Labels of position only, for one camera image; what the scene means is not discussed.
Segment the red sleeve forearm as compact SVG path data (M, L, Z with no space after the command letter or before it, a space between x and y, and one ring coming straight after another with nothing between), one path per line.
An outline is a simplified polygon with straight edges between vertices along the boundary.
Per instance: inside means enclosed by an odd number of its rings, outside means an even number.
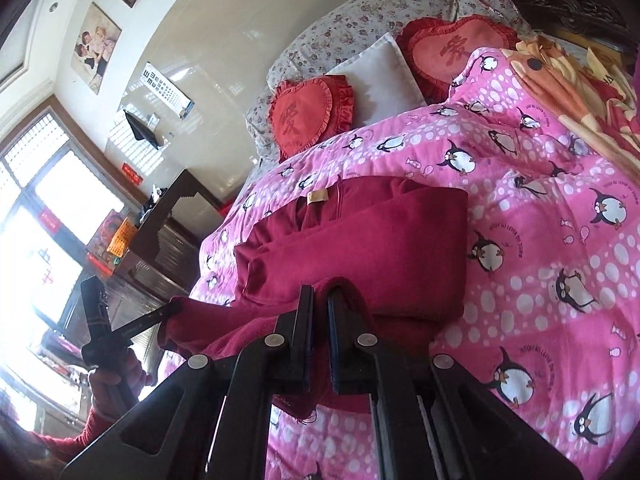
M43 444L55 458L68 463L85 448L88 448L97 438L101 437L113 424L113 419L103 417L92 408L84 429L76 437L56 438L45 436L44 434L36 434L33 431L29 431L27 434L29 437L34 438L36 442Z

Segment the left hand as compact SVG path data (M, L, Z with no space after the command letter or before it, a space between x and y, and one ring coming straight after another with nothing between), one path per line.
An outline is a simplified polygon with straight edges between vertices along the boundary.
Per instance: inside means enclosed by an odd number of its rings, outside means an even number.
M122 374L117 374L105 367L98 367L89 374L89 384L92 393L92 407L96 414L114 422L124 411L118 406L113 394L117 386L124 380L131 392L138 398L144 387L152 385L154 378L147 373L134 350L128 348L120 356Z

